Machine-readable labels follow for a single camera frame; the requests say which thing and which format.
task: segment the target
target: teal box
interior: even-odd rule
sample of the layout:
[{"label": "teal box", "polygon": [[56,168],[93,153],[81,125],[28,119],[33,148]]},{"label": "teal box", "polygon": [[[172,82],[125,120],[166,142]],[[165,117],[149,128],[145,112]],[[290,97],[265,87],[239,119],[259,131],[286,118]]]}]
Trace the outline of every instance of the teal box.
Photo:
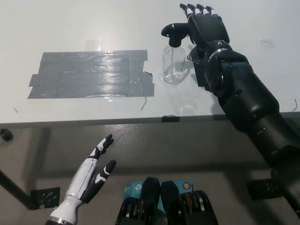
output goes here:
[{"label": "teal box", "polygon": [[[185,193],[193,191],[193,183],[191,181],[181,181],[181,180],[174,180],[174,183],[178,187],[179,193]],[[124,188],[124,199],[127,197],[135,197],[140,198],[141,189],[143,186],[143,181],[135,181],[131,182]],[[165,210],[163,204],[161,202],[161,197],[159,197],[159,202],[157,205],[157,217],[164,217]]]}]

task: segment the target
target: white table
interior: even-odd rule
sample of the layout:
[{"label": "white table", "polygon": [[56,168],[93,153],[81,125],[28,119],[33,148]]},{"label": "white table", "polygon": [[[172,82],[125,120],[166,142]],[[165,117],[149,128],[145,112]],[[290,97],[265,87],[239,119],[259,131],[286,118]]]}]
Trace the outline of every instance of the white table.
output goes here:
[{"label": "white table", "polygon": [[[162,50],[168,39],[160,32],[170,23],[186,22],[181,2],[2,1],[0,126],[159,122],[165,115],[183,121],[223,114],[213,95],[190,75],[177,86],[161,80]],[[247,56],[278,99],[280,111],[290,115],[294,99],[300,103],[300,2],[203,0],[201,4],[213,6],[222,16],[233,49]],[[144,71],[153,74],[155,96],[147,98],[143,110],[144,97],[27,99],[30,78],[38,72],[43,52],[85,51],[89,40],[99,38],[101,50],[148,50]],[[186,38],[182,46],[188,51],[189,45]]]}]

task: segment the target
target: tape strip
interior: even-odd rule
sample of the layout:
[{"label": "tape strip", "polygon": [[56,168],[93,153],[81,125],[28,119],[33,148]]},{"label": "tape strip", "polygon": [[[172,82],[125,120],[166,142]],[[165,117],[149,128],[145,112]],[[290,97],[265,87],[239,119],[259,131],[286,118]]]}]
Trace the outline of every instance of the tape strip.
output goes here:
[{"label": "tape strip", "polygon": [[148,72],[120,73],[77,73],[65,72],[60,75],[33,74],[29,87],[39,86],[82,86],[107,84],[152,84],[153,76]]},{"label": "tape strip", "polygon": [[38,73],[53,75],[64,72],[77,73],[116,73],[116,72],[142,72],[144,68],[143,61],[134,62],[116,62],[116,63],[41,63]]},{"label": "tape strip", "polygon": [[28,98],[152,97],[154,84],[33,87]]},{"label": "tape strip", "polygon": [[41,63],[114,63],[120,61],[148,61],[147,50],[45,52]]}]

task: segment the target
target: white robotic hand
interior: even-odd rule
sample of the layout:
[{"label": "white robotic hand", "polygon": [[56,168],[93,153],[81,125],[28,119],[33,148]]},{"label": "white robotic hand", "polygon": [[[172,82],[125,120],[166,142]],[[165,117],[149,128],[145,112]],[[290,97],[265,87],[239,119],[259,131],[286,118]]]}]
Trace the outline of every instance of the white robotic hand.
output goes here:
[{"label": "white robotic hand", "polygon": [[116,161],[111,160],[103,171],[94,175],[100,155],[113,143],[113,135],[104,138],[84,160],[77,170],[66,192],[64,201],[54,210],[46,225],[76,225],[78,208],[89,203],[104,185],[109,174],[113,171]]}]

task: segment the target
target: concrete floor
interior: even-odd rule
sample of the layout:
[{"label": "concrete floor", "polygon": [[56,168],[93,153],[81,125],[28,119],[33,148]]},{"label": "concrete floor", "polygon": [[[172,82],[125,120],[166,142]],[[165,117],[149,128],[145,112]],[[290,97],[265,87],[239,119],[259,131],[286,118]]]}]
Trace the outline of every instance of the concrete floor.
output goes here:
[{"label": "concrete floor", "polygon": [[[112,225],[123,188],[147,176],[191,180],[204,190],[220,225],[298,224],[284,198],[252,201],[246,181],[269,178],[263,158],[228,121],[135,124],[68,128],[12,129],[11,142],[0,140],[0,169],[26,190],[61,188],[64,196],[78,166],[109,133],[115,139],[101,156],[117,165],[98,195],[79,209],[79,225]],[[41,225],[53,209],[26,210],[0,187],[0,225]]]}]

